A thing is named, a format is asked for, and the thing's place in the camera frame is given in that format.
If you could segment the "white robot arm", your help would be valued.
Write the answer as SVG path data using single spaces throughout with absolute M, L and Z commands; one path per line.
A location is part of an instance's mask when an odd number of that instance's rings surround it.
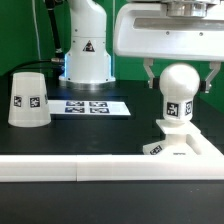
M 70 9 L 71 45 L 62 52 L 54 8 Z M 54 30 L 56 56 L 63 62 L 59 80 L 73 88 L 98 87 L 113 82 L 106 51 L 105 10 L 93 0 L 45 0 Z M 118 56 L 144 60 L 149 86 L 159 79 L 151 70 L 155 59 L 208 61 L 210 73 L 201 81 L 207 92 L 224 62 L 224 0 L 126 0 L 113 33 Z

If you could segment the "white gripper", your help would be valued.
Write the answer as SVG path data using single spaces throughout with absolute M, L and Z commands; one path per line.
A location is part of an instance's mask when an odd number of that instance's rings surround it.
M 224 0 L 127 0 L 117 14 L 114 51 L 145 58 L 150 89 L 159 88 L 153 59 L 212 61 L 199 87 L 208 93 L 224 61 Z

